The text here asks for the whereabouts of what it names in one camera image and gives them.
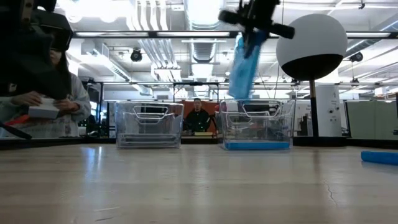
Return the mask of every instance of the woman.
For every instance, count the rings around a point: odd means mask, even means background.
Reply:
[[[50,51],[50,58],[62,77],[65,88],[70,94],[64,100],[55,100],[53,105],[60,110],[57,119],[35,119],[13,124],[33,138],[75,137],[78,135],[78,122],[91,114],[90,98],[79,78],[68,71],[68,62],[65,52]],[[40,106],[42,96],[37,92],[25,93],[8,98],[2,98],[0,113],[2,121],[15,120],[27,113],[28,106]]]

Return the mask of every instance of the person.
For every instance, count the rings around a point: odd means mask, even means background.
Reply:
[[[54,100],[54,107],[59,109],[56,119],[39,119],[26,116],[29,106],[40,106],[43,98],[35,91],[0,98],[0,121],[3,123],[27,117],[26,120],[12,126],[30,134],[33,138],[78,137],[78,122],[91,114],[90,97],[80,79],[69,72],[65,52],[50,51],[51,62],[62,77],[63,84],[69,92],[64,100]]]
[[[193,100],[193,110],[185,118],[186,129],[192,132],[205,132],[210,126],[210,116],[201,107],[201,100],[195,98]]]

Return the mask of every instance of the dark hair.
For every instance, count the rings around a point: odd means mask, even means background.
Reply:
[[[67,92],[69,94],[72,94],[72,77],[69,72],[67,55],[65,52],[62,52],[61,59],[58,65],[55,66],[55,68],[60,74],[63,85],[67,89]]]

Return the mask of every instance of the black jacket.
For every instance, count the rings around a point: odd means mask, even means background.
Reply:
[[[193,132],[205,132],[210,126],[210,116],[204,109],[199,112],[192,110],[185,118],[185,125]]]

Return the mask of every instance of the desk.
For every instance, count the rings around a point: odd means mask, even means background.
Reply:
[[[398,168],[360,149],[0,151],[2,224],[396,223]]]

